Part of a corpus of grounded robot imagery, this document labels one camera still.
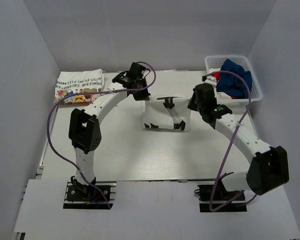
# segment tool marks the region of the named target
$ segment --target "cartoon print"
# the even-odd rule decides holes
[[[58,93],[58,100],[62,99],[64,96],[67,95],[67,92],[64,90],[58,90],[57,93]]]
[[[74,94],[74,92],[71,90],[71,91],[68,91],[68,92],[66,93],[66,96],[69,96],[69,95],[72,95],[72,94]],[[75,97],[74,97],[74,96],[71,96],[71,97],[67,98],[66,100],[64,100],[64,103],[65,103],[65,104],[73,104],[74,101],[75,101]]]
[[[74,96],[74,103],[85,103],[85,97],[83,95]]]
[[[84,89],[80,89],[80,93],[93,93],[93,92],[97,92],[96,88],[84,88]],[[85,101],[86,102],[93,102],[96,98],[94,94],[91,95],[84,95],[85,97]]]

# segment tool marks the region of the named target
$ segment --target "white enclosure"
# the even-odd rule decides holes
[[[36,174],[60,71],[202,71],[209,55],[249,59],[254,125],[288,152],[300,231],[300,0],[0,0],[0,240]]]

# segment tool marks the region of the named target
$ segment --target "white plastic basket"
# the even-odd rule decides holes
[[[262,99],[261,89],[259,87],[258,80],[255,76],[255,73],[249,63],[249,60],[245,56],[240,55],[215,55],[215,56],[207,56],[204,59],[205,68],[207,73],[209,73],[209,69],[219,69],[224,64],[226,59],[230,59],[236,64],[241,65],[245,71],[250,71],[252,76],[252,89],[251,89],[251,101],[260,101]],[[228,104],[228,105],[248,105],[248,99],[230,99],[226,102],[220,102],[220,104]]]

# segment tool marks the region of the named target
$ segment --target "red cloth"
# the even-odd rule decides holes
[[[215,77],[215,79],[216,79],[217,81],[219,81],[219,79],[220,79],[220,73],[219,73],[219,72],[212,73],[211,76]]]

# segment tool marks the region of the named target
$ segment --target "cable tie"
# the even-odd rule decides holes
[[[239,123],[239,121],[236,121],[236,123],[235,123],[235,126],[239,126],[239,127],[242,127],[244,125],[245,125],[244,123]]]
[[[111,88],[109,88],[109,94],[114,95],[116,94],[115,92],[111,91]]]

